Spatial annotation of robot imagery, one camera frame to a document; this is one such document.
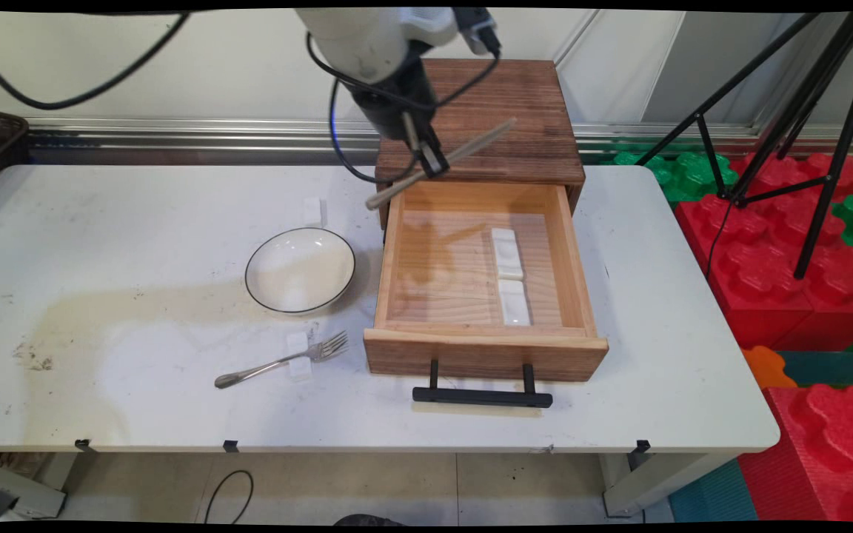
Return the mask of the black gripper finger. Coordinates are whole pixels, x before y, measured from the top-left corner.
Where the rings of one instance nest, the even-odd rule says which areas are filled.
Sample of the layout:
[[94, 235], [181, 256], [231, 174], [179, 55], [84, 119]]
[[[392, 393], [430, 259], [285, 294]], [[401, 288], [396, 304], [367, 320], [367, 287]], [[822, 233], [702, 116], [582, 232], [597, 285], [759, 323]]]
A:
[[420, 162], [427, 178], [437, 178], [449, 170], [449, 163], [441, 151], [441, 143], [431, 126], [420, 127]]
[[401, 118], [407, 136], [407, 148], [410, 152], [409, 166], [407, 166], [402, 178], [412, 178], [414, 175], [419, 175], [420, 178], [428, 178], [429, 159], [424, 155], [424, 148], [429, 147], [429, 145], [424, 145], [420, 140], [417, 122], [412, 112], [403, 111]]

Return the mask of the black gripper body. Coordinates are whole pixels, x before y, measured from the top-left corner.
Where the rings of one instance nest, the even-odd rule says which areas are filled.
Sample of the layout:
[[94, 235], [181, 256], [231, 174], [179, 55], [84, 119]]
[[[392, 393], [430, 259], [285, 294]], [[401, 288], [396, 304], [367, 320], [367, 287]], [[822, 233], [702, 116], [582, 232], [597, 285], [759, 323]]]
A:
[[407, 61], [399, 71], [376, 82], [375, 88], [376, 92], [350, 84], [349, 93], [380, 135], [409, 143], [407, 113], [417, 141], [439, 143], [432, 125], [438, 101], [422, 61]]

